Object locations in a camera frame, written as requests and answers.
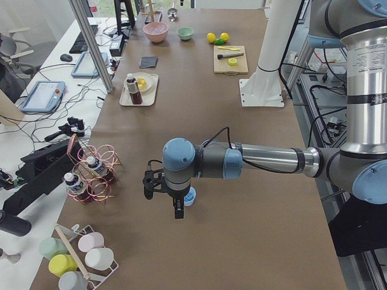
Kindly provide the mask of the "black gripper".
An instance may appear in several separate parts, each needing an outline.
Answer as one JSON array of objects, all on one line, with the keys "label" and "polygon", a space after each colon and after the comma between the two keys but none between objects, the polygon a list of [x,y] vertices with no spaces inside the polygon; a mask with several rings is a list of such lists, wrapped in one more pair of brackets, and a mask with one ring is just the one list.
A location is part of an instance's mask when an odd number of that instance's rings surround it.
[{"label": "black gripper", "polygon": [[184,218],[184,195],[182,190],[174,190],[167,185],[167,179],[164,177],[164,170],[152,170],[152,162],[161,163],[160,160],[149,160],[147,170],[143,178],[144,196],[150,200],[154,192],[167,193],[173,199],[174,212],[176,219]]}]

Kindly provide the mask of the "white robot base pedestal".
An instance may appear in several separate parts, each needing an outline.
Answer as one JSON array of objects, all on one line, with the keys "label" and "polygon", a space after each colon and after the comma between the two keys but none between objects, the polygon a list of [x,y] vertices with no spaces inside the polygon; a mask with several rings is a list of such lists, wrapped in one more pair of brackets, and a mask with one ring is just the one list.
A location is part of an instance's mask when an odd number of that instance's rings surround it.
[{"label": "white robot base pedestal", "polygon": [[291,31],[298,23],[303,2],[273,1],[256,71],[239,81],[243,107],[283,107],[279,73]]}]

